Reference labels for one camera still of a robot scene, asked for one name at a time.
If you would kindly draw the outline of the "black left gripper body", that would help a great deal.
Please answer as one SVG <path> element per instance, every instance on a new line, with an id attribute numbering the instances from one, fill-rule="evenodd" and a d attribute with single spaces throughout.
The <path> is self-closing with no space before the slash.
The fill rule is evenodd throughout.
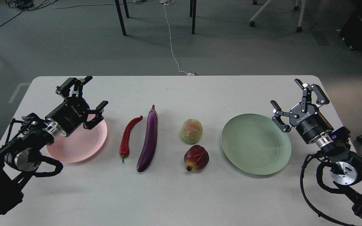
<path id="1" fill-rule="evenodd" d="M 89 108 L 84 98 L 68 97 L 47 114 L 45 119 L 57 123 L 62 129 L 63 136 L 68 137 L 87 120 L 86 112 Z"/>

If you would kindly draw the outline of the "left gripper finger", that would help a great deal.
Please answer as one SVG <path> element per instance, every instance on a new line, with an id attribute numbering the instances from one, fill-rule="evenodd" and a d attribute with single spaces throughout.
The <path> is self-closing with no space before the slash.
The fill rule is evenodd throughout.
<path id="1" fill-rule="evenodd" d="M 86 120 L 89 117 L 89 115 L 94 115 L 94 117 L 91 120 L 84 121 L 82 123 L 84 129 L 92 130 L 104 119 L 102 113 L 104 112 L 104 107 L 107 106 L 108 103 L 109 103 L 108 101 L 104 100 L 96 107 L 96 109 L 86 109 L 85 111 Z"/>
<path id="2" fill-rule="evenodd" d="M 82 99 L 83 86 L 92 79 L 92 76 L 86 76 L 85 78 L 68 78 L 61 86 L 56 87 L 55 93 L 64 99 Z"/>

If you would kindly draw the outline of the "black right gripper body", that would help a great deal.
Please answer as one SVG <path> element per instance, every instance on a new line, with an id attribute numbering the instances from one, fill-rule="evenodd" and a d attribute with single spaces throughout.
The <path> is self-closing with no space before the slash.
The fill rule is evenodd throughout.
<path id="1" fill-rule="evenodd" d="M 306 112 L 302 111 L 301 103 L 298 103 L 290 110 L 296 114 L 297 118 L 290 118 L 290 125 L 295 127 L 305 143 L 311 144 L 314 138 L 322 133 L 329 134 L 334 128 L 319 112 L 319 109 L 314 104 L 306 106 Z"/>

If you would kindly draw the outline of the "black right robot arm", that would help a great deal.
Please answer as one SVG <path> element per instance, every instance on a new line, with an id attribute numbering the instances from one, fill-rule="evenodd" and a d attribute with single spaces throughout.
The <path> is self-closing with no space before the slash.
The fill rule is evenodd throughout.
<path id="1" fill-rule="evenodd" d="M 319 110 L 330 100 L 317 84 L 302 83 L 294 80 L 303 91 L 301 101 L 288 112 L 282 111 L 276 101 L 273 106 L 273 122 L 282 132 L 292 128 L 298 132 L 306 144 L 315 143 L 319 150 L 306 156 L 300 173 L 300 189 L 310 209 L 329 222 L 345 226 L 313 206 L 304 191 L 304 174 L 311 160 L 320 163 L 316 169 L 316 182 L 323 190 L 331 194 L 344 194 L 353 202 L 353 213 L 362 219 L 362 156 L 350 150 L 350 130 L 341 127 L 337 130 L 331 126 Z"/>

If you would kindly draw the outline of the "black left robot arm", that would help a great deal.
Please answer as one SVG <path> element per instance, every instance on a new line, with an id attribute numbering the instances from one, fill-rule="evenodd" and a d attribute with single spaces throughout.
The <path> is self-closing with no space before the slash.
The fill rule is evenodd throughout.
<path id="1" fill-rule="evenodd" d="M 41 149 L 50 146 L 59 136 L 69 137 L 79 126 L 93 129 L 102 120 L 108 101 L 102 101 L 91 109 L 82 97 L 82 89 L 92 76 L 68 78 L 56 88 L 63 102 L 44 119 L 34 113 L 11 120 L 8 137 L 0 148 L 0 215 L 23 201 L 22 189 L 35 177 L 59 174 L 63 164 L 44 156 Z"/>

